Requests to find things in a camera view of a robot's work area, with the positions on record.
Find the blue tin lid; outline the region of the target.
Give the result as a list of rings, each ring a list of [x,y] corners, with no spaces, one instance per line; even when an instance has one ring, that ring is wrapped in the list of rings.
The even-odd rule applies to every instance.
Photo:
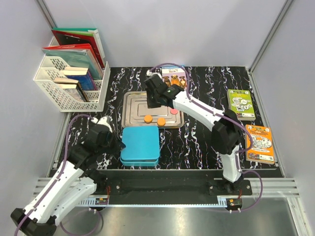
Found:
[[[160,157],[159,128],[134,126],[123,129],[122,162],[157,162]]]

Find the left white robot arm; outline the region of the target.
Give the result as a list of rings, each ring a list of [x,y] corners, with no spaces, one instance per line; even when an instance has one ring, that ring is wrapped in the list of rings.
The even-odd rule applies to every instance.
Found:
[[[85,139],[66,147],[60,167],[44,189],[24,208],[16,208],[11,219],[27,236],[52,236],[62,220],[83,199],[92,194],[109,193],[106,175],[92,168],[102,154],[116,154],[125,148],[113,131],[111,118],[90,118]]]

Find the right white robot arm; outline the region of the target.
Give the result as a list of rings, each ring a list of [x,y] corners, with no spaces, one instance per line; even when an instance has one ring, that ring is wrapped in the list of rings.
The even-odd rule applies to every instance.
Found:
[[[241,189],[239,178],[241,124],[236,114],[215,109],[194,97],[188,97],[184,88],[168,86],[157,73],[149,72],[145,80],[148,108],[161,106],[176,109],[196,119],[211,131],[210,144],[220,154],[223,166],[224,191],[234,195]]]

